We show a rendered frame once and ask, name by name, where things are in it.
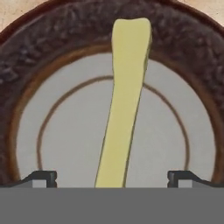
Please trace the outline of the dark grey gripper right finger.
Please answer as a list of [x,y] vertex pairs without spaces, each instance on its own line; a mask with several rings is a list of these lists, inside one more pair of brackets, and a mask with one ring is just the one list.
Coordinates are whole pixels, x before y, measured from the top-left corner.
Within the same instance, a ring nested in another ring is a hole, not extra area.
[[170,188],[201,188],[214,187],[214,184],[199,178],[191,171],[168,171],[168,184]]

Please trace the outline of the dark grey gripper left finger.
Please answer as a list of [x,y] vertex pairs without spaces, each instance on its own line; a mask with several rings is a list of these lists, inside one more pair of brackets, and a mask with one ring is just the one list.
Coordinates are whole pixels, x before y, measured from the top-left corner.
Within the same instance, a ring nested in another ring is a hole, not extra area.
[[34,171],[26,178],[11,185],[16,188],[54,188],[57,186],[56,171]]

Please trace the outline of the brown rimmed grey plate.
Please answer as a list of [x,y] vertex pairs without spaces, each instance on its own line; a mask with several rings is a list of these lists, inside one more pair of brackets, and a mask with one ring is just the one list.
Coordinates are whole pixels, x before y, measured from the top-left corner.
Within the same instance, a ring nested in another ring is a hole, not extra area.
[[113,26],[137,18],[151,43],[124,187],[164,187],[172,170],[224,186],[224,26],[178,0],[49,0],[0,31],[0,186],[55,171],[95,187]]

